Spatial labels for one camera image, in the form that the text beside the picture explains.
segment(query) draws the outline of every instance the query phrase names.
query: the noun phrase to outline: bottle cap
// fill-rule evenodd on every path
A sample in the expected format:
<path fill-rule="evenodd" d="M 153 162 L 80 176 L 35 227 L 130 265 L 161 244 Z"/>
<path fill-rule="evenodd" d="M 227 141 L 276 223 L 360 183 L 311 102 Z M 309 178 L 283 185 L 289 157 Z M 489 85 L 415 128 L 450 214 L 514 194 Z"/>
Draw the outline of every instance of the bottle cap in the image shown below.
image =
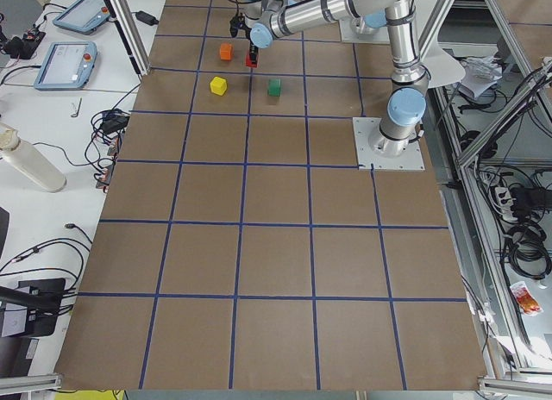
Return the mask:
<path fill-rule="evenodd" d="M 0 151 L 14 150 L 18 145 L 19 137 L 17 137 L 17 130 L 11 128 L 0 134 Z"/>

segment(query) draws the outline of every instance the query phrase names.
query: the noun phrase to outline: device screen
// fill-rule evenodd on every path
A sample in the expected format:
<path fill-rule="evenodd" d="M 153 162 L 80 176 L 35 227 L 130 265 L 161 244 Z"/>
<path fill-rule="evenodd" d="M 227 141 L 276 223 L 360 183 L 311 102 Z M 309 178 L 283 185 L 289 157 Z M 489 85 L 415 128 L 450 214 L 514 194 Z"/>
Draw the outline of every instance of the device screen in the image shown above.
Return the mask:
<path fill-rule="evenodd" d="M 70 84 L 78 79 L 78 68 L 83 60 L 86 45 L 59 44 L 47 62 L 42 84 Z"/>
<path fill-rule="evenodd" d="M 60 20 L 77 28 L 83 28 L 105 6 L 104 0 L 83 0 L 63 15 Z"/>

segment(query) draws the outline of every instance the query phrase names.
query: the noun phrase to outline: green cube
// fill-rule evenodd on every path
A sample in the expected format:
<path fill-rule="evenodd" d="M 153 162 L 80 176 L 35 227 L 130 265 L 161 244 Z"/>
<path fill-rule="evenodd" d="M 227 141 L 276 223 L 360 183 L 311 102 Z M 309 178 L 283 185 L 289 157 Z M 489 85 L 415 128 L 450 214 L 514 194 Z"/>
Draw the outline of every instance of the green cube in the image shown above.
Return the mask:
<path fill-rule="evenodd" d="M 282 91 L 281 79 L 273 78 L 268 80 L 268 95 L 272 97 L 279 97 Z"/>

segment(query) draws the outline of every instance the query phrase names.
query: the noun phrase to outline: orange cube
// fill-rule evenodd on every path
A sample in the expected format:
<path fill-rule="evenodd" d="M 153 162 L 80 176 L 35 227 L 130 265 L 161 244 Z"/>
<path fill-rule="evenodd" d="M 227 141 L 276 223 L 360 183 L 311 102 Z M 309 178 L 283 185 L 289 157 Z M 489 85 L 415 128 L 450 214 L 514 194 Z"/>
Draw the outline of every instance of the orange cube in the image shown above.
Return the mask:
<path fill-rule="evenodd" d="M 227 44 L 227 43 L 221 44 L 219 53 L 223 61 L 231 61 L 233 52 L 234 52 L 234 48 L 232 47 L 232 44 Z"/>

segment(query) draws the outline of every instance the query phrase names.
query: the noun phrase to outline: blue and white device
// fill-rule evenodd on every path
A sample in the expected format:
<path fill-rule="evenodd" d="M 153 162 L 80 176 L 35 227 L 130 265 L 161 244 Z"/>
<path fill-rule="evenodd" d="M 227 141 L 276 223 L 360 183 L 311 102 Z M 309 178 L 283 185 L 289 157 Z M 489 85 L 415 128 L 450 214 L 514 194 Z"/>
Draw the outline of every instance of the blue and white device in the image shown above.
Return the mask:
<path fill-rule="evenodd" d="M 78 90 L 84 87 L 96 57 L 94 42 L 54 42 L 38 72 L 35 89 Z"/>
<path fill-rule="evenodd" d="M 104 0 L 78 0 L 56 16 L 53 24 L 88 35 L 109 18 L 110 11 L 105 6 Z"/>

